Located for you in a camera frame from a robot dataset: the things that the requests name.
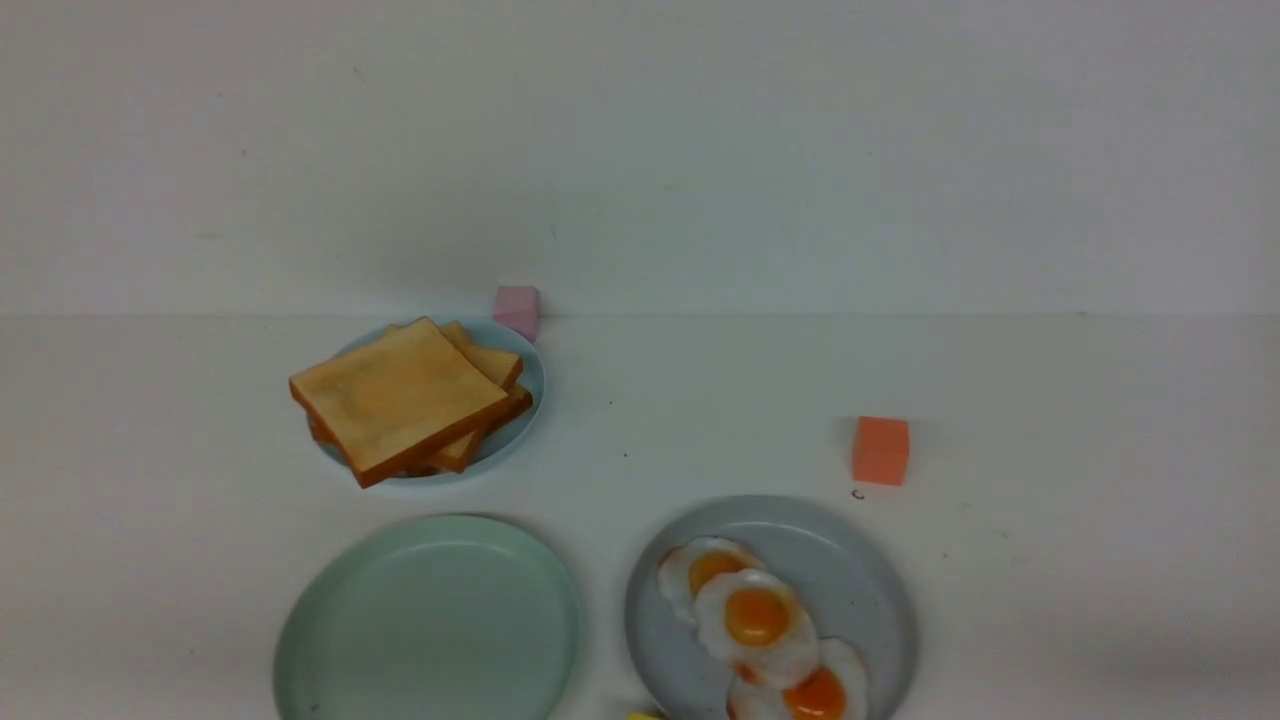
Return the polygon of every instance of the plate rim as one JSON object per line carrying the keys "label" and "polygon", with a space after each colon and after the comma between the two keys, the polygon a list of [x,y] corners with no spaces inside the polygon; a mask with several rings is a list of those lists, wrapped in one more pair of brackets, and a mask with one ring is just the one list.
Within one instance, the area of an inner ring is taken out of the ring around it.
{"label": "plate rim", "polygon": [[[271,701],[275,710],[275,716],[280,720],[297,720],[296,715],[285,714],[285,696],[288,694],[288,687],[292,682],[284,680],[287,674],[287,667],[291,664],[289,648],[296,646],[296,635],[301,633],[300,624],[303,621],[302,610],[310,602],[316,602],[320,600],[317,593],[321,593],[321,587],[326,583],[337,582],[337,575],[352,577],[356,570],[361,568],[357,565],[355,568],[347,568],[355,559],[366,551],[370,546],[375,546],[384,541],[388,536],[397,533],[413,533],[421,532],[424,525],[442,525],[442,524],[460,524],[463,529],[467,525],[484,527],[489,529],[498,529],[503,533],[511,533],[513,537],[522,538],[529,546],[535,547],[541,553],[541,562],[539,562],[540,569],[550,570],[556,587],[558,588],[558,600],[561,601],[559,611],[564,612],[568,619],[570,642],[567,643],[568,656],[561,667],[559,675],[557,678],[558,689],[554,693],[554,698],[548,703],[545,708],[540,708],[536,715],[530,715],[530,717],[550,717],[556,707],[561,705],[564,698],[566,691],[573,680],[573,676],[579,674],[579,669],[582,660],[582,650],[585,643],[585,618],[581,591],[577,583],[573,580],[573,574],[570,571],[568,565],[564,560],[550,548],[547,542],[535,536],[532,532],[513,524],[506,519],[471,514],[471,512],[449,512],[442,515],[424,515],[419,518],[410,518],[406,520],[398,520],[388,525],[383,525],[349,546],[344,547],[340,552],[333,556],[302,588],[301,592],[293,598],[293,603],[289,606],[288,614],[285,614],[284,621],[280,623],[280,628],[275,635],[275,643],[271,648]],[[389,553],[402,552],[408,547],[416,547],[415,543],[406,543],[401,547],[394,548]],[[522,556],[521,552],[512,552],[515,556]]]}
{"label": "plate rim", "polygon": [[[904,632],[904,659],[902,666],[906,669],[905,679],[899,687],[893,688],[884,702],[884,707],[877,708],[878,715],[870,716],[881,720],[892,717],[895,712],[902,706],[910,693],[911,685],[915,683],[915,675],[919,670],[920,661],[920,632],[919,632],[919,619],[915,611],[915,605],[911,602],[911,596],[908,592],[906,583],[902,577],[897,573],[893,565],[888,561],[879,547],[870,539],[870,537],[864,533],[850,518],[846,518],[832,509],[803,497],[786,496],[786,495],[768,495],[768,493],[745,493],[745,495],[728,495],[704,500],[698,502],[685,510],[680,511],[677,515],[672,516],[662,524],[662,527],[653,533],[648,542],[645,542],[644,548],[636,557],[635,564],[631,568],[631,573],[627,574],[627,583],[625,587],[623,596],[623,609],[622,609],[622,624],[623,624],[623,637],[627,644],[627,657],[631,661],[631,667],[644,685],[649,697],[666,715],[671,716],[671,708],[664,707],[663,698],[653,689],[652,676],[646,673],[648,662],[637,661],[640,657],[640,651],[637,650],[637,634],[640,632],[639,623],[636,621],[637,615],[637,602],[641,596],[643,588],[652,579],[653,573],[649,565],[653,557],[658,557],[669,550],[667,544],[659,544],[659,541],[668,532],[690,518],[696,518],[698,515],[713,511],[721,506],[733,506],[733,505],[754,505],[759,506],[790,506],[790,509],[815,514],[826,518],[827,520],[838,523],[850,537],[855,538],[861,546],[864,546],[869,552],[863,560],[869,560],[876,564],[876,575],[883,580],[886,592],[892,594],[897,602],[896,607],[901,612],[901,629]],[[744,518],[745,521],[758,521],[759,518]]]}

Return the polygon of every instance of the gray plate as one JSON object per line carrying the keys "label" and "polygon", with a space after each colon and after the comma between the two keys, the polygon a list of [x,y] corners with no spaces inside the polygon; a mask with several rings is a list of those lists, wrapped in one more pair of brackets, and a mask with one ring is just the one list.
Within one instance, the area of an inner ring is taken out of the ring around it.
{"label": "gray plate", "polygon": [[627,582],[627,647],[636,673],[672,720],[726,717],[728,667],[713,660],[658,594],[663,555],[698,536],[751,547],[795,588],[820,637],[856,646],[870,670],[870,720],[887,720],[915,673],[915,618],[901,580],[844,518],[808,502],[749,495],[678,518],[645,547]]}

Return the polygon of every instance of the pink cube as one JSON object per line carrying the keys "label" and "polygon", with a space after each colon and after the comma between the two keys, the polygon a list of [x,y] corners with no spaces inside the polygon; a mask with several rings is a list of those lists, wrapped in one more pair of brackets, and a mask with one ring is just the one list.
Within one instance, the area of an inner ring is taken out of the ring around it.
{"label": "pink cube", "polygon": [[538,340],[538,288],[532,286],[502,286],[493,304],[493,319],[525,336]]}

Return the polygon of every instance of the bread slice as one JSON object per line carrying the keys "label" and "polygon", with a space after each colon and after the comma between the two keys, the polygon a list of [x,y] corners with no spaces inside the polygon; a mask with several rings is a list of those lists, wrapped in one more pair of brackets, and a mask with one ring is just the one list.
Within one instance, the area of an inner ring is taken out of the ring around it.
{"label": "bread slice", "polygon": [[[507,427],[508,423],[524,415],[526,410],[534,406],[534,395],[529,392],[525,388],[525,386],[517,384],[516,387],[513,387],[511,389],[511,397],[512,397],[512,404],[509,410],[503,413],[497,420],[493,421],[493,424],[490,424],[483,432],[472,430],[471,434],[467,436],[467,438],[470,438],[468,442],[474,442],[474,446],[468,446],[466,448],[467,465],[471,464],[471,460],[475,457],[476,451],[480,448],[480,445],[484,443],[485,438],[500,430],[502,428]],[[454,445],[462,441],[461,439],[454,441]],[[431,457],[425,457],[422,460],[410,464],[410,466],[404,469],[404,474],[411,478],[426,478],[429,475],[439,473],[440,468],[434,465],[435,455],[438,454],[434,454]]]}
{"label": "bread slice", "polygon": [[[520,355],[515,352],[504,352],[500,350],[490,350],[488,347],[481,347],[471,342],[471,336],[467,333],[462,323],[452,322],[440,328],[444,337],[453,343],[454,347],[462,351],[462,355],[475,365],[486,378],[497,383],[503,389],[511,389],[516,386],[516,379],[520,378],[520,373],[524,372],[525,364],[520,359]],[[516,393],[511,393],[512,406],[521,400]],[[532,396],[529,396],[530,406],[532,405]],[[508,418],[503,425],[518,416],[518,413]],[[440,470],[452,470],[454,473],[461,473],[467,469],[471,464],[471,459],[475,456],[476,450],[480,450],[480,443],[484,438],[489,437],[490,433],[500,428],[495,423],[485,427],[480,430],[472,430],[470,434],[463,436],[453,441],[447,447],[443,447],[434,452],[433,455],[424,459],[424,462],[415,464],[415,468],[421,469],[421,465],[426,468],[436,468]]]}
{"label": "bread slice", "polygon": [[428,318],[293,375],[289,392],[360,487],[488,427],[512,404]]}

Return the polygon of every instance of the empty plate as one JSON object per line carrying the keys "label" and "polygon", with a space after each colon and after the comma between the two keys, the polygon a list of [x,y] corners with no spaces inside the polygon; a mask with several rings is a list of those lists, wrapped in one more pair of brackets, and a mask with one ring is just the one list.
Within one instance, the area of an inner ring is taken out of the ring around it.
{"label": "empty plate", "polygon": [[564,565],[488,518],[392,525],[303,591],[275,648],[283,720],[543,720],[581,637]]}

